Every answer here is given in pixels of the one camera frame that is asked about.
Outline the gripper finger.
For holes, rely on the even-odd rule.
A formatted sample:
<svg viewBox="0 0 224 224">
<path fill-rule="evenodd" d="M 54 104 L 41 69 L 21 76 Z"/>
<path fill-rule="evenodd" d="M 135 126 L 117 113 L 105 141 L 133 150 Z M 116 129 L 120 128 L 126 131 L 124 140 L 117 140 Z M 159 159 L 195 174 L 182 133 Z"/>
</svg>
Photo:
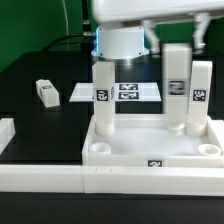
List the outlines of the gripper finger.
<svg viewBox="0 0 224 224">
<path fill-rule="evenodd" d="M 150 48 L 151 53 L 153 55 L 160 55 L 161 54 L 161 40 L 155 33 L 156 25 L 151 20 L 143 20 L 142 26 L 144 28 L 145 36 L 151 44 L 151 48 Z"/>
<path fill-rule="evenodd" d="M 203 38 L 210 24 L 211 16 L 209 13 L 203 12 L 194 13 L 193 18 L 195 24 L 195 31 L 192 35 L 192 48 L 196 54 L 199 54 L 203 51 L 205 47 Z"/>
</svg>

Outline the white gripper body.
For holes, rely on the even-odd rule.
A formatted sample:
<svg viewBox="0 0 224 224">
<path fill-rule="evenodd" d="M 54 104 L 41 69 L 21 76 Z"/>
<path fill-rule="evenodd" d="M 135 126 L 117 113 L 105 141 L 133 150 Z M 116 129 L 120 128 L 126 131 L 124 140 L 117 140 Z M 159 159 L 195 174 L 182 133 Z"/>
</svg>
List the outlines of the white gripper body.
<svg viewBox="0 0 224 224">
<path fill-rule="evenodd" d="M 92 0 L 92 13 L 99 24 L 178 23 L 201 13 L 224 17 L 224 0 Z"/>
</svg>

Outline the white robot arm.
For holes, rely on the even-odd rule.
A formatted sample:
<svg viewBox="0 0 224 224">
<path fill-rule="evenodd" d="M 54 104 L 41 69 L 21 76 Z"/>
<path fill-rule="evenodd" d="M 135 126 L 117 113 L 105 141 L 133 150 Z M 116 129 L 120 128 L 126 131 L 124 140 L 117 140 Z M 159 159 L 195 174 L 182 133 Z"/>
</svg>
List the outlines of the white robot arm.
<svg viewBox="0 0 224 224">
<path fill-rule="evenodd" d="M 156 25 L 196 23 L 193 46 L 204 48 L 203 36 L 213 18 L 224 17 L 224 0 L 92 0 L 96 29 L 93 55 L 130 60 L 160 53 Z"/>
</svg>

